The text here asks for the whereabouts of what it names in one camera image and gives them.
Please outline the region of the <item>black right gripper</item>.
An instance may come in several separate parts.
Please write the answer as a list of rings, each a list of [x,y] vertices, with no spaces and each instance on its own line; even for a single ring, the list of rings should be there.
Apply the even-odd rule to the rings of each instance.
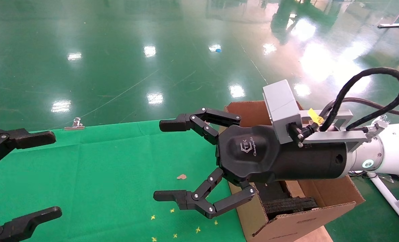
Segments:
[[[345,143],[281,144],[269,125],[232,125],[219,134],[217,148],[218,167],[235,186],[338,178],[347,160]]]

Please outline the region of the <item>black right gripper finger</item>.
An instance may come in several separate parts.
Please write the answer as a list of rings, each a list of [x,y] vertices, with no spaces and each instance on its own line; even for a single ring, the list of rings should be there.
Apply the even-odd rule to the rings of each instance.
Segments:
[[[155,191],[153,198],[157,202],[175,202],[180,210],[196,210],[208,219],[220,216],[252,200],[255,188],[247,181],[240,183],[241,191],[215,203],[207,201],[209,193],[224,177],[224,171],[216,168],[209,177],[194,191],[166,190]]]
[[[241,115],[223,112],[216,109],[201,108],[192,113],[179,114],[175,119],[160,120],[162,132],[184,132],[193,130],[212,145],[218,143],[219,132],[210,124],[230,127],[239,126]]]

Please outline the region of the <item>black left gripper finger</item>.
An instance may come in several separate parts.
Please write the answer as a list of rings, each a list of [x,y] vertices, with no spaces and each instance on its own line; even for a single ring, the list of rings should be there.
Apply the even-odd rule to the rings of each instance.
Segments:
[[[14,218],[0,226],[0,242],[20,242],[29,239],[37,226],[61,216],[61,208],[54,206]]]
[[[24,150],[54,144],[55,134],[51,131],[29,133],[26,129],[0,129],[0,161],[13,150]]]

